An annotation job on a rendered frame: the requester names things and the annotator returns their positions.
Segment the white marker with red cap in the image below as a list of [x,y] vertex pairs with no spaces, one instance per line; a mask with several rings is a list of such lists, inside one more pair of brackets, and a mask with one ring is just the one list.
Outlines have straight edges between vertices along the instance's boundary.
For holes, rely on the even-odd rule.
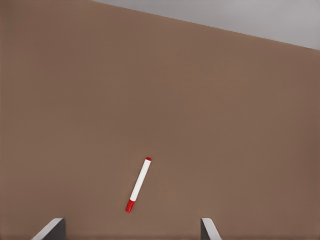
[[152,162],[151,157],[146,157],[143,162],[143,165],[141,167],[141,170],[139,172],[139,175],[138,175],[137,180],[135,182],[135,185],[133,187],[132,193],[131,193],[130,198],[128,200],[127,206],[125,208],[125,211],[127,213],[130,213],[133,209],[133,206],[138,198],[139,192],[141,190],[142,184],[145,180],[145,177],[147,175],[147,172],[148,172],[148,169],[150,167],[151,162]]

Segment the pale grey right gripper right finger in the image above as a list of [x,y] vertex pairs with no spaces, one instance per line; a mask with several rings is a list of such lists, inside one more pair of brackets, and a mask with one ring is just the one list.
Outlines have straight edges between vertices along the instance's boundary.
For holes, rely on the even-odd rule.
[[222,240],[211,218],[200,219],[200,240]]

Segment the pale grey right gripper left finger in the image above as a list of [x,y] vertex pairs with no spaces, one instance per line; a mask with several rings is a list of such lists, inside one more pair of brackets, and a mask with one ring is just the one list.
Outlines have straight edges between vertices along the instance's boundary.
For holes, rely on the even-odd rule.
[[30,240],[66,240],[66,221],[54,218]]

